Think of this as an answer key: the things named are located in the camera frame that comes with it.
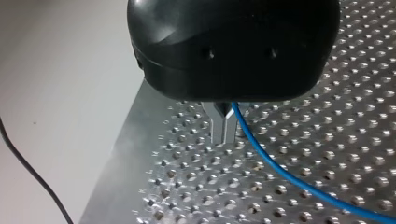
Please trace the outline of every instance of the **black wire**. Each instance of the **black wire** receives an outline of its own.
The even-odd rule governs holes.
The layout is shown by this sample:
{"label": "black wire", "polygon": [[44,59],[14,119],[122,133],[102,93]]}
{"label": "black wire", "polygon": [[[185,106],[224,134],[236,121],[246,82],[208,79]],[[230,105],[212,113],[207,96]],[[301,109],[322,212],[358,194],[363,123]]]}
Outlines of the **black wire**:
{"label": "black wire", "polygon": [[47,182],[35,171],[35,169],[27,162],[27,160],[22,156],[22,154],[17,150],[17,148],[12,144],[11,140],[8,138],[8,134],[6,132],[6,128],[4,127],[3,121],[0,117],[0,134],[3,137],[6,145],[8,146],[9,150],[15,155],[15,157],[20,161],[20,163],[26,168],[27,171],[35,178],[35,180],[40,183],[40,185],[47,191],[49,196],[55,201],[56,205],[58,205],[59,210],[61,210],[62,215],[64,215],[64,219],[68,224],[73,224],[73,220],[70,218],[69,214],[67,213],[64,205],[62,204],[61,200],[59,200],[58,196],[56,196],[55,192],[52,188],[47,184]]}

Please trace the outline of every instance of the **aluminum breadboard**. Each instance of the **aluminum breadboard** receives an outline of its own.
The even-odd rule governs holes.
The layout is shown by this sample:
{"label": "aluminum breadboard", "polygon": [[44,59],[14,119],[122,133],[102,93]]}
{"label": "aluminum breadboard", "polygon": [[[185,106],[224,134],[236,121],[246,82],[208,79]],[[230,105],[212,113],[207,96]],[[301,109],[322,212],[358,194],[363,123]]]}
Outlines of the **aluminum breadboard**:
{"label": "aluminum breadboard", "polygon": [[[319,84],[300,99],[252,104],[251,130],[294,175],[396,217],[396,2],[342,1],[338,40]],[[170,105],[138,223],[373,223],[292,186],[238,130],[210,145],[199,104]]]}

